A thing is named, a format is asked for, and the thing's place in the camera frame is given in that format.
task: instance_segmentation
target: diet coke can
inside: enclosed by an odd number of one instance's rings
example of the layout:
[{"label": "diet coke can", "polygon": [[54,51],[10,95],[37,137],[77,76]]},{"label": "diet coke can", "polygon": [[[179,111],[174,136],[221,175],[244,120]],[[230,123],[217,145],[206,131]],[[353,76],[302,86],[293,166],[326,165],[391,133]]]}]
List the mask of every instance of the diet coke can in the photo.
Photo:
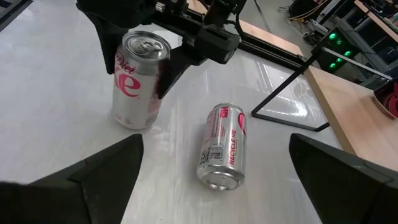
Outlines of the diet coke can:
[{"label": "diet coke can", "polygon": [[115,56],[112,115],[123,126],[143,129],[157,117],[162,100],[157,84],[170,44],[151,32],[128,32]]},{"label": "diet coke can", "polygon": [[233,190],[244,182],[246,119],[243,110],[231,103],[213,108],[207,117],[206,133],[197,167],[199,179],[217,190]]}]

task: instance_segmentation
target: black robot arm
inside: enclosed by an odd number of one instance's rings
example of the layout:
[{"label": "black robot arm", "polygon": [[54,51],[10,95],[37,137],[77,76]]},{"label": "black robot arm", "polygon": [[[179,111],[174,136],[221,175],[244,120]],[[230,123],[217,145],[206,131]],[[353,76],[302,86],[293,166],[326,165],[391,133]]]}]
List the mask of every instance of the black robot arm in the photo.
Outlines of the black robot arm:
[{"label": "black robot arm", "polygon": [[114,56],[122,36],[139,24],[155,23],[183,37],[172,49],[162,69],[159,98],[162,98],[190,65],[206,59],[226,64],[238,48],[239,35],[223,29],[228,16],[239,14],[246,0],[202,0],[210,5],[201,22],[187,14],[187,0],[77,0],[81,10],[95,25],[103,51],[106,71],[114,72]]}]

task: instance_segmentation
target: can pull tab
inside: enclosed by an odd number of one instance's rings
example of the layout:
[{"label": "can pull tab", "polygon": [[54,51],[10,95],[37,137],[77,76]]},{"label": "can pull tab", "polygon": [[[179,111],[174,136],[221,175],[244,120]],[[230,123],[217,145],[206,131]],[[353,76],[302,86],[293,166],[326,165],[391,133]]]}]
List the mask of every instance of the can pull tab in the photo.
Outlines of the can pull tab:
[{"label": "can pull tab", "polygon": [[163,45],[158,42],[143,41],[141,42],[141,47],[143,49],[141,54],[148,54],[150,52],[159,52],[163,50]]}]

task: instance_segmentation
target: white tabletop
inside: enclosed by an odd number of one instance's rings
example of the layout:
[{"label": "white tabletop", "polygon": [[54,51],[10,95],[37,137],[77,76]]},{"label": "white tabletop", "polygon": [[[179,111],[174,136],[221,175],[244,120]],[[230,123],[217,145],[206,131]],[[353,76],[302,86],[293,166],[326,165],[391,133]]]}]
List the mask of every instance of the white tabletop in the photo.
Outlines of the white tabletop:
[{"label": "white tabletop", "polygon": [[[180,37],[151,30],[173,46]],[[314,133],[263,121],[250,111],[292,71],[237,51],[227,65],[190,67],[165,97],[151,128],[131,131],[109,116],[113,78],[96,31],[74,1],[35,1],[0,32],[0,180],[29,183],[133,133],[144,158],[123,223],[320,223],[289,156],[291,133],[338,146],[330,128]],[[246,181],[230,192],[196,176],[206,116],[231,102],[248,117]],[[321,125],[304,77],[261,113]]]}]

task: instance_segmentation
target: barcode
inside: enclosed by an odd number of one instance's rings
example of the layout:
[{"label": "barcode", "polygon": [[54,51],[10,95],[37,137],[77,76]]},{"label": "barcode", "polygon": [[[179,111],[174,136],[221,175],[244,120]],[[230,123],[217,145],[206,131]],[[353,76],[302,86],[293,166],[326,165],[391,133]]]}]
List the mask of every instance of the barcode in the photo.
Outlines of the barcode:
[{"label": "barcode", "polygon": [[223,159],[223,147],[212,147],[209,159]]},{"label": "barcode", "polygon": [[209,152],[210,152],[210,147],[207,150],[204,150],[201,155],[200,155],[200,161],[199,165],[204,164],[205,162],[209,161]]}]

